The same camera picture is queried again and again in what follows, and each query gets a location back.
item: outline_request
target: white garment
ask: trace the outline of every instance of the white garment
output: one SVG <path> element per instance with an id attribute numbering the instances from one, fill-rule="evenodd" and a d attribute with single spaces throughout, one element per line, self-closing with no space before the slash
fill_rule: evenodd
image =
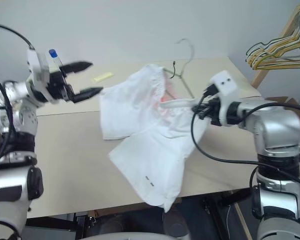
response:
<path id="1" fill-rule="evenodd" d="M 163 68 L 150 64 L 100 95 L 103 139 L 127 137 L 110 152 L 110 160 L 147 204 L 165 212 L 181 191 L 185 159 L 195 147 L 193 113 L 190 107 L 161 108 L 166 89 L 175 94 Z M 195 120 L 197 141 L 207 123 Z"/>

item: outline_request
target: robotic arm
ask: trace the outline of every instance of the robotic arm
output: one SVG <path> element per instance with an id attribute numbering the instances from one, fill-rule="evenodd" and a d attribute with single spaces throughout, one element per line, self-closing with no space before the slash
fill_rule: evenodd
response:
<path id="1" fill-rule="evenodd" d="M 15 132 L 0 158 L 0 239 L 12 240 L 20 236 L 31 201 L 39 198 L 44 191 L 42 173 L 35 167 L 37 108 L 46 102 L 57 104 L 59 100 L 78 103 L 103 89 L 92 87 L 75 94 L 71 85 L 67 84 L 67 74 L 85 70 L 92 65 L 89 62 L 74 62 L 49 72 L 45 56 L 34 49 L 27 50 L 27 62 L 29 78 L 24 82 L 6 82 L 4 86 L 12 106 Z M 0 92 L 0 148 L 8 131 L 5 100 Z"/>
<path id="2" fill-rule="evenodd" d="M 236 83 L 226 71 L 215 75 L 207 89 L 214 98 L 193 108 L 199 118 L 208 117 L 216 126 L 238 125 L 253 133 L 259 163 L 300 178 L 300 119 L 293 111 L 269 106 L 245 117 L 256 107 L 273 102 L 240 101 Z M 300 239 L 300 183 L 265 166 L 258 167 L 256 179 L 252 213 L 261 220 L 257 239 Z"/>

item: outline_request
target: yellow sticky note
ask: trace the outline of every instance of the yellow sticky note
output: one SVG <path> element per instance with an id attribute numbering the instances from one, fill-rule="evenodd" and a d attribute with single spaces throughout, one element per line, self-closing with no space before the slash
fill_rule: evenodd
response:
<path id="1" fill-rule="evenodd" d="M 108 78 L 111 78 L 112 76 L 114 76 L 114 74 L 112 72 L 106 72 L 104 74 L 101 74 L 99 76 L 96 76 L 93 80 L 96 82 L 96 83 L 99 83 L 103 80 L 106 80 Z"/>

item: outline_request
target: beige tabletop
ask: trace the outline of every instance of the beige tabletop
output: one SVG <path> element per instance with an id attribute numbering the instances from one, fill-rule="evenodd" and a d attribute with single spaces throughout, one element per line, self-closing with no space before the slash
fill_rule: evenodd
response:
<path id="1" fill-rule="evenodd" d="M 171 62 L 160 64 L 167 66 Z M 143 65 L 94 67 L 77 77 L 69 77 L 69 82 L 79 90 L 94 85 L 92 79 L 97 75 L 113 72 L 114 78 L 100 83 L 111 86 L 124 81 Z M 240 86 L 241 97 L 260 96 L 226 57 L 193 61 L 186 69 L 185 79 L 199 97 L 209 79 L 222 70 L 228 70 Z M 179 90 L 184 91 L 177 78 L 175 82 Z M 97 97 L 77 105 L 46 106 L 38 112 L 41 116 L 38 117 L 35 151 L 37 166 L 43 174 L 44 193 L 32 202 L 29 218 L 142 202 L 108 158 L 108 153 L 121 141 L 102 139 Z M 200 145 L 216 157 L 256 160 L 252 134 L 235 126 L 209 126 Z M 180 196 L 245 188 L 249 185 L 252 169 L 249 165 L 215 162 L 195 150 L 185 163 Z"/>

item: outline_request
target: blue cap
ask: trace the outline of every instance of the blue cap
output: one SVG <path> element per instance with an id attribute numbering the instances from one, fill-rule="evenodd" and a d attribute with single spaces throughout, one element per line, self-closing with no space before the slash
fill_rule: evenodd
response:
<path id="1" fill-rule="evenodd" d="M 57 54 L 56 50 L 54 50 L 54 49 L 50 49 L 49 54 L 52 58 L 58 57 L 58 54 Z"/>

